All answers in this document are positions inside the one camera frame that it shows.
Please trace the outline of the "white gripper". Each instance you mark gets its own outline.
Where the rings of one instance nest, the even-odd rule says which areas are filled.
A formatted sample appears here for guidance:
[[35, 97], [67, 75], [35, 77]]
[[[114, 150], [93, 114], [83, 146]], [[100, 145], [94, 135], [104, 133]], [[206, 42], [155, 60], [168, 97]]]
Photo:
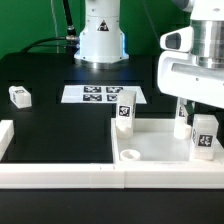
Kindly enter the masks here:
[[195, 59], [187, 53], [164, 51], [158, 61], [158, 87], [162, 93], [188, 99], [188, 124], [193, 123], [193, 101], [224, 109], [224, 69], [197, 66]]

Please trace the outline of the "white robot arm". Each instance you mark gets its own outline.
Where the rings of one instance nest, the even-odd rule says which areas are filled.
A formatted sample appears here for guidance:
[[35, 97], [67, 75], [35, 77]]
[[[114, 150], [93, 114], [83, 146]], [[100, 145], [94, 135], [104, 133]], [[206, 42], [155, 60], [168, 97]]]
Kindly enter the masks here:
[[[224, 121], [224, 0], [172, 0], [190, 25], [157, 38], [163, 50], [158, 86], [166, 94], [218, 107]], [[128, 58], [120, 29], [120, 0], [85, 0], [85, 27], [75, 57], [115, 64]]]

